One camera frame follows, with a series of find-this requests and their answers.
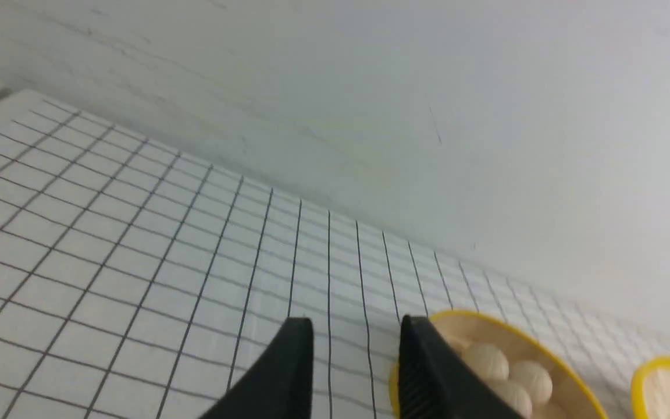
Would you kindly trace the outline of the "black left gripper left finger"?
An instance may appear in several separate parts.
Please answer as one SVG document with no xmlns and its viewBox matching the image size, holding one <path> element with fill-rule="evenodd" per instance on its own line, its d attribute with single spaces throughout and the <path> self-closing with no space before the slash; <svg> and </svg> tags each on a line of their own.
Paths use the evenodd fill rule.
<svg viewBox="0 0 670 419">
<path fill-rule="evenodd" d="M 202 418 L 310 418 L 313 408 L 313 323 L 286 319 L 236 384 Z"/>
</svg>

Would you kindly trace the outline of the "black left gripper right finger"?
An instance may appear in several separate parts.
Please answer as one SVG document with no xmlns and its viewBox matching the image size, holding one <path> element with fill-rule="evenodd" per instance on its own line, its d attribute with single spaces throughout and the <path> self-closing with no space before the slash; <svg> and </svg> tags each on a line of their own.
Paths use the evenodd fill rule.
<svg viewBox="0 0 670 419">
<path fill-rule="evenodd" d="M 454 353 L 430 319 L 405 315 L 398 354 L 399 418 L 520 418 Z"/>
</svg>

